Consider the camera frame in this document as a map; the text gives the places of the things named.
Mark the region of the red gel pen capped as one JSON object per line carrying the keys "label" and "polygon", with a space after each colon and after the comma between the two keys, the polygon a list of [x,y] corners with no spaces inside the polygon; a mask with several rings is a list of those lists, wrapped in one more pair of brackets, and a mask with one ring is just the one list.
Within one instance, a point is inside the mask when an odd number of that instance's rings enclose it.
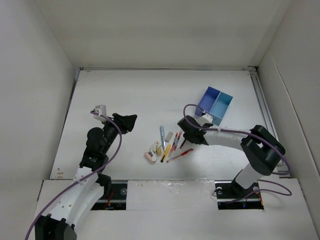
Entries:
{"label": "red gel pen capped", "polygon": [[166,161],[166,163],[169,163],[169,162],[171,162],[171,161],[173,161],[173,160],[175,160],[175,159],[177,159],[177,158],[180,158],[180,157],[182,157],[182,156],[184,156],[184,155],[187,155],[188,153],[190,153],[190,152],[192,152],[192,151],[194,151],[194,149],[193,149],[193,148],[190,148],[190,149],[182,152],[181,154],[170,158],[169,160]]}

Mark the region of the blue two-compartment container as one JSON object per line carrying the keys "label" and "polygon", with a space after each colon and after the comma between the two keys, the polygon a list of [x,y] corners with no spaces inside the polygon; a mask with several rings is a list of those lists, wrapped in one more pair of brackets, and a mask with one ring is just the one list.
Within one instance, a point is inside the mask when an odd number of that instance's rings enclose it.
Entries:
{"label": "blue two-compartment container", "polygon": [[219,126],[233,97],[213,87],[208,87],[198,106],[212,117],[212,123]]}

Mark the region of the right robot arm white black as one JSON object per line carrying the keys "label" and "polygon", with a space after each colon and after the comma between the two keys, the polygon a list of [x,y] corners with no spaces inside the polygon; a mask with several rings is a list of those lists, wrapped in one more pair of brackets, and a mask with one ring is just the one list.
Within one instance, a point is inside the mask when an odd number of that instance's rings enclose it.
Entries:
{"label": "right robot arm white black", "polygon": [[249,131],[213,128],[205,120],[203,124],[185,116],[177,125],[184,132],[185,140],[196,145],[223,146],[242,151],[248,164],[226,187],[231,197],[237,200],[248,197],[254,184],[263,176],[270,176],[285,156],[285,148],[262,125],[256,125]]}

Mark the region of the white eraser red label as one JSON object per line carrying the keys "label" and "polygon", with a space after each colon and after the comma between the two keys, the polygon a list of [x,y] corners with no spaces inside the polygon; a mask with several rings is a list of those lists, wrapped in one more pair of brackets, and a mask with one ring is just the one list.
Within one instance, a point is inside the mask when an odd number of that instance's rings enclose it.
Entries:
{"label": "white eraser red label", "polygon": [[151,147],[150,149],[153,151],[153,152],[156,152],[157,151],[157,148],[161,147],[162,146],[162,143],[160,141],[156,141]]}

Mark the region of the grey eraser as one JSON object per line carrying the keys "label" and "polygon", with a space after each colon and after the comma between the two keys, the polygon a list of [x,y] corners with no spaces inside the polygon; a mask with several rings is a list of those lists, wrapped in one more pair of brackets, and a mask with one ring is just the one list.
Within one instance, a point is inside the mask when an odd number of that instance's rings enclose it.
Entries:
{"label": "grey eraser", "polygon": [[166,138],[165,138],[165,141],[169,142],[169,141],[171,140],[172,136],[173,136],[173,133],[172,133],[172,132],[169,132],[169,133],[167,134]]}

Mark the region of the red pen white cap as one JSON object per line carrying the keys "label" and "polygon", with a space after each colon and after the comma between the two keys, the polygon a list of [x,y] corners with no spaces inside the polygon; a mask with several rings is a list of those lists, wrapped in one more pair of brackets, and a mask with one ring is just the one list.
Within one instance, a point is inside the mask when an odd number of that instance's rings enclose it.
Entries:
{"label": "red pen white cap", "polygon": [[181,135],[182,135],[182,130],[179,131],[177,139],[176,139],[176,143],[175,143],[175,147],[174,147],[174,151],[177,149],[178,143],[180,141]]}

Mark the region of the red pen clear barrel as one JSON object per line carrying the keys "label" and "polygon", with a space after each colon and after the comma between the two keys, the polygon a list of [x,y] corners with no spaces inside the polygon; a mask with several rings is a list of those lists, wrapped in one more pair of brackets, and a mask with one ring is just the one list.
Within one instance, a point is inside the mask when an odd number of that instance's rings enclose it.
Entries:
{"label": "red pen clear barrel", "polygon": [[179,135],[179,133],[176,132],[175,137],[174,137],[174,140],[173,140],[173,143],[172,143],[172,146],[171,146],[171,149],[170,149],[170,152],[169,152],[169,157],[171,157],[172,154],[173,154],[173,151],[174,151],[174,149],[175,149],[176,142],[177,142],[177,139],[178,139],[178,135]]}

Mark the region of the tan small eraser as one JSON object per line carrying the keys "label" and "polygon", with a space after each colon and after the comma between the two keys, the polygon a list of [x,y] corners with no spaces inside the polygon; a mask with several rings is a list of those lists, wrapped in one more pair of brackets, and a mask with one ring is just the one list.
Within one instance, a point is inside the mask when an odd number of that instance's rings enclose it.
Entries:
{"label": "tan small eraser", "polygon": [[156,149],[156,154],[157,154],[158,156],[160,156],[160,155],[162,154],[162,149],[161,149],[160,147],[158,147],[158,148]]}

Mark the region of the pink white correction tape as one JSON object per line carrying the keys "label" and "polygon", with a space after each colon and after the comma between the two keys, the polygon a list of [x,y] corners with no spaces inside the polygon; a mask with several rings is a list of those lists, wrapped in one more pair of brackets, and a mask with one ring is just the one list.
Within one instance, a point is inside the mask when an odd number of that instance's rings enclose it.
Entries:
{"label": "pink white correction tape", "polygon": [[151,157],[148,152],[144,153],[145,157],[149,160],[149,162],[151,162],[152,164],[155,164],[157,162],[157,156]]}

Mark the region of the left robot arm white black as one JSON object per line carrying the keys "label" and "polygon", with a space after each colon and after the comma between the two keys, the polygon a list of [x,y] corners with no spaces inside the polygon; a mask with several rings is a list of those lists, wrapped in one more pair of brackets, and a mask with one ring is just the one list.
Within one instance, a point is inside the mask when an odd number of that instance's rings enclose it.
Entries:
{"label": "left robot arm white black", "polygon": [[138,116],[113,113],[108,117],[101,106],[91,114],[103,127],[88,131],[86,148],[71,184],[43,208],[47,210],[50,205],[55,205],[47,215],[42,210],[35,218],[32,227],[37,240],[77,239],[77,230],[95,203],[111,194],[111,178],[103,174],[112,161],[107,152],[116,138],[133,130]]}

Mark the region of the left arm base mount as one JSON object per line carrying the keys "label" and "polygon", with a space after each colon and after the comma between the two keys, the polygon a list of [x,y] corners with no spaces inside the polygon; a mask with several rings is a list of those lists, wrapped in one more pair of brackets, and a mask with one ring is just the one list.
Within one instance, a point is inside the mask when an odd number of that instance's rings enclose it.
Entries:
{"label": "left arm base mount", "polygon": [[91,208],[92,211],[122,211],[127,207],[128,182],[112,182],[108,195],[101,197]]}

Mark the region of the aluminium rail right side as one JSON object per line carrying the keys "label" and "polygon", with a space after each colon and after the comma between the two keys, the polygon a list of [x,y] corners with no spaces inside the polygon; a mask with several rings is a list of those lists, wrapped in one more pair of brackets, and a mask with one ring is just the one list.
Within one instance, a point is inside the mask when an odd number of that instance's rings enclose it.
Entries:
{"label": "aluminium rail right side", "polygon": [[[265,128],[278,140],[278,135],[275,130],[275,126],[272,120],[272,116],[262,89],[262,85],[259,80],[258,72],[256,67],[249,67],[248,69],[252,85],[257,97],[258,105],[260,107],[260,111],[262,114],[262,118],[264,121]],[[288,167],[286,166],[283,160],[280,160],[275,171],[278,173],[277,175],[280,178],[290,178],[290,174],[284,174],[288,171]]]}

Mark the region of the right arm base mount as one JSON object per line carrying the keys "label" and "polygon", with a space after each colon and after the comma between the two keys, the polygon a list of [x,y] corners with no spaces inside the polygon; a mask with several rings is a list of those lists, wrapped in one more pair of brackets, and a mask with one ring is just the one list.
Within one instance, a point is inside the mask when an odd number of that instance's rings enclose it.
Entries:
{"label": "right arm base mount", "polygon": [[255,181],[248,189],[242,188],[234,180],[216,180],[213,197],[219,210],[263,210],[261,194],[255,192],[259,184]]}

